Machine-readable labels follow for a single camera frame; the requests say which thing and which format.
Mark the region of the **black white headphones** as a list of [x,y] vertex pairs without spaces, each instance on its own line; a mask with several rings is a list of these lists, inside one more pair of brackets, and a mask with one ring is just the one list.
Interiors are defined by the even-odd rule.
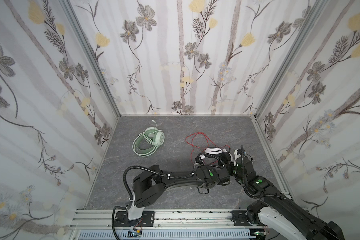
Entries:
[[232,155],[229,152],[230,149],[219,148],[219,147],[208,147],[205,149],[204,153],[207,153],[211,156],[215,156],[216,158],[223,161],[225,164],[232,160]]

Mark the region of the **green white headphones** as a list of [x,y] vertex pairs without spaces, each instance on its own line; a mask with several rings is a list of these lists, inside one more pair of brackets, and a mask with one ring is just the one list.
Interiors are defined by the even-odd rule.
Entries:
[[[134,139],[132,144],[133,152],[140,157],[148,157],[154,154],[165,142],[165,134],[162,130],[158,129],[158,125],[155,120],[152,120],[155,124],[154,127],[145,129],[142,133]],[[141,143],[145,141],[150,145],[147,149],[141,148]]]

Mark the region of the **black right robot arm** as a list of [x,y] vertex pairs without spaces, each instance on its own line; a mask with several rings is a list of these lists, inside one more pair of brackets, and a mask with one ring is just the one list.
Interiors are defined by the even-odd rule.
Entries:
[[232,176],[256,201],[247,207],[247,221],[263,224],[288,240],[343,240],[340,226],[310,214],[286,197],[271,181],[256,174],[253,159],[241,146],[234,151]]

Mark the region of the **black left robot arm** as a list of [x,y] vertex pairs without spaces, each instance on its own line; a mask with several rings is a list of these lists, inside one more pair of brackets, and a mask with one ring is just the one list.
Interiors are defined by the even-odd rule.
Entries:
[[129,203],[125,207],[113,208],[111,226],[114,237],[121,239],[117,234],[117,227],[135,227],[141,224],[145,220],[145,208],[153,205],[166,191],[190,186],[195,187],[199,194],[207,195],[215,186],[229,185],[231,163],[231,153],[213,150],[198,154],[190,172],[164,171],[158,165],[126,168],[123,172],[123,184],[129,195]]

